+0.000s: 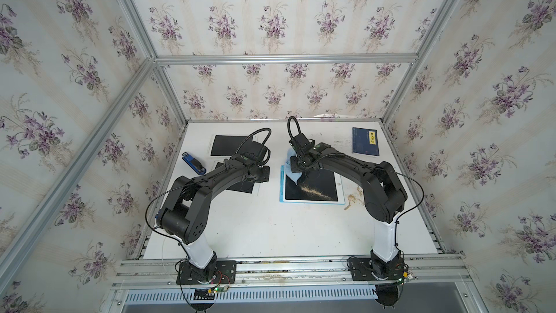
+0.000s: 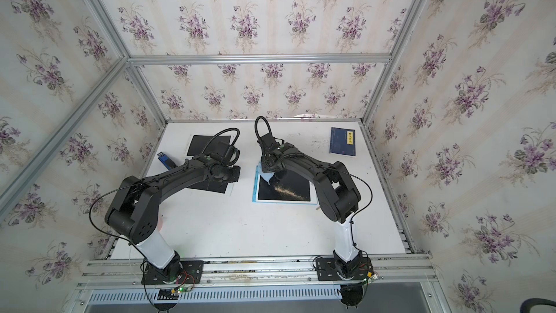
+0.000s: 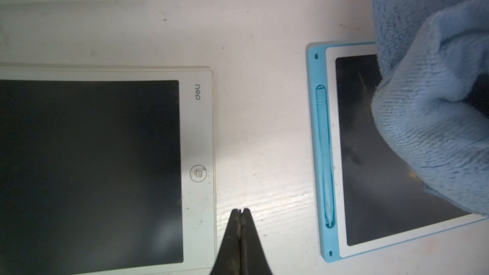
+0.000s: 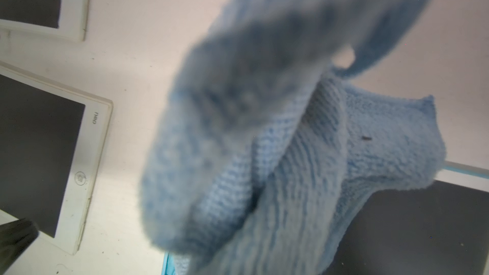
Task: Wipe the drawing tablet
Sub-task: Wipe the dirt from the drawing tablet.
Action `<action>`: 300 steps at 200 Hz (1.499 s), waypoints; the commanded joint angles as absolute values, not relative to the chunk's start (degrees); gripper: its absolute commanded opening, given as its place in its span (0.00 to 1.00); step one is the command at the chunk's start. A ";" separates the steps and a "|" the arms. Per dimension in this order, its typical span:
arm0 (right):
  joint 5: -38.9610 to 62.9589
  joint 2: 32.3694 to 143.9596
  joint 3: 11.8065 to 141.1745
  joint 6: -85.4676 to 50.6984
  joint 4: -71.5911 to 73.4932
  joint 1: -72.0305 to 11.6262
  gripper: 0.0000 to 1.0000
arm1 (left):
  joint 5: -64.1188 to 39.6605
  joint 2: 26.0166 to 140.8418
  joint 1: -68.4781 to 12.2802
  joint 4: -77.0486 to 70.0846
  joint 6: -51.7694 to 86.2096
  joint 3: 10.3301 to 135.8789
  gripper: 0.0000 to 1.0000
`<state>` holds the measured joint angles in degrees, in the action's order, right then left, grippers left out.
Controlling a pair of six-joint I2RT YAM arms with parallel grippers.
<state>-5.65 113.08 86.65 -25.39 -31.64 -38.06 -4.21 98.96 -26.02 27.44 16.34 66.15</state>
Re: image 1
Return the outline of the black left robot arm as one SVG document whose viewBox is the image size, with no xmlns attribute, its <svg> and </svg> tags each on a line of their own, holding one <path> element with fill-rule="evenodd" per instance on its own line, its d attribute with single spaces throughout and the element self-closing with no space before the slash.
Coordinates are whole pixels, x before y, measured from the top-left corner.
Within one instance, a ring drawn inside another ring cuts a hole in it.
<svg viewBox="0 0 556 313">
<path fill-rule="evenodd" d="M 156 225 L 149 228 L 178 242 L 193 270 L 208 277 L 216 270 L 217 254 L 204 236 L 212 200 L 237 183 L 269 181 L 271 152 L 266 142 L 271 134 L 270 128 L 254 131 L 221 166 L 196 178 L 181 176 L 169 191 L 158 195 L 164 203 L 156 214 Z"/>
</svg>

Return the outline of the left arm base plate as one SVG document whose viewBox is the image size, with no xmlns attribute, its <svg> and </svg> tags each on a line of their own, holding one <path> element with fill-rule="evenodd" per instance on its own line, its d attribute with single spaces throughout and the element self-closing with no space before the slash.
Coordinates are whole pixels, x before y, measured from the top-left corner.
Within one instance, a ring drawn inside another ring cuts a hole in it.
<svg viewBox="0 0 556 313">
<path fill-rule="evenodd" d="M 178 273 L 178 285 L 217 285 L 233 284 L 237 273 L 237 262 L 233 260 L 217 260 L 210 262 L 206 269 L 200 269 L 188 261 L 175 265 Z"/>
</svg>

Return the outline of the blue framed drawing tablet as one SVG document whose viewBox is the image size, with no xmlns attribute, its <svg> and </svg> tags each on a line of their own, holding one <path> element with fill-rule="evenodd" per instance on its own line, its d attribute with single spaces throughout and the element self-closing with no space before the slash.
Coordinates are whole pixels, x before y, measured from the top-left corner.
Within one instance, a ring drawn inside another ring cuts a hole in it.
<svg viewBox="0 0 556 313">
<path fill-rule="evenodd" d="M 328 170 L 302 173 L 296 182 L 287 174 L 286 167 L 281 167 L 282 184 L 279 201 L 291 204 L 330 204 L 345 205 L 342 178 Z"/>
</svg>

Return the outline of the white drawing tablet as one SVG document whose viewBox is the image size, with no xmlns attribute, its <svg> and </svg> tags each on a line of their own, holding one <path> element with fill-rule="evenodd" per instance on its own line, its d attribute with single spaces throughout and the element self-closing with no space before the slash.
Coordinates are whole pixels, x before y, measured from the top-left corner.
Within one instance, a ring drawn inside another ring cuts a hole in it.
<svg viewBox="0 0 556 313">
<path fill-rule="evenodd" d="M 212 157 L 232 156 L 245 139 L 247 139 L 247 136 L 216 135 L 209 147 L 209 154 Z"/>
<path fill-rule="evenodd" d="M 227 190 L 243 194 L 252 194 L 255 190 L 255 184 L 256 183 L 252 181 L 241 181 L 231 185 Z"/>
</svg>

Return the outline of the light blue cloth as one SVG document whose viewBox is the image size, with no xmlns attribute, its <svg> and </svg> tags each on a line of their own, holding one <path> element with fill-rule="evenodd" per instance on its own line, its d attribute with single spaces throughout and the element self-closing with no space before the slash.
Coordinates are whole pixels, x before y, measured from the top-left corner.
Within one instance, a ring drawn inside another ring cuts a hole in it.
<svg viewBox="0 0 556 313">
<path fill-rule="evenodd" d="M 308 182 L 308 176 L 305 173 L 293 172 L 291 165 L 291 158 L 295 156 L 295 151 L 291 148 L 288 149 L 286 155 L 284 172 L 285 175 L 292 181 L 295 185 L 305 185 Z"/>
</svg>

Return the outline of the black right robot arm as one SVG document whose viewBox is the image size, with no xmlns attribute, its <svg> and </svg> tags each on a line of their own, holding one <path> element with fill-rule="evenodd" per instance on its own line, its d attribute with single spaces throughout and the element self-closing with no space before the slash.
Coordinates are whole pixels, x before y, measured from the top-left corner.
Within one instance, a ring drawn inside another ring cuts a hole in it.
<svg viewBox="0 0 556 313">
<path fill-rule="evenodd" d="M 408 266 L 397 242 L 399 219 L 408 194 L 389 162 L 365 162 L 339 152 L 327 143 L 316 143 L 301 131 L 296 117 L 289 117 L 289 144 L 295 154 L 290 169 L 295 173 L 327 170 L 349 179 L 363 192 L 366 211 L 374 219 L 374 245 L 370 252 L 370 273 L 378 281 L 401 281 Z"/>
</svg>

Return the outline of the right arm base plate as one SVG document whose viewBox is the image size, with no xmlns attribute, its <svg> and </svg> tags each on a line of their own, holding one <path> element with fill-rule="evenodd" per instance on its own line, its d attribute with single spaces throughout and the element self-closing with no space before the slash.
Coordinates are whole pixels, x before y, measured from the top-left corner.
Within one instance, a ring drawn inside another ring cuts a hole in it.
<svg viewBox="0 0 556 313">
<path fill-rule="evenodd" d="M 408 277 L 409 270 L 409 266 L 398 258 L 385 262 L 379 258 L 352 256 L 347 259 L 347 267 L 352 281 L 403 282 Z"/>
</svg>

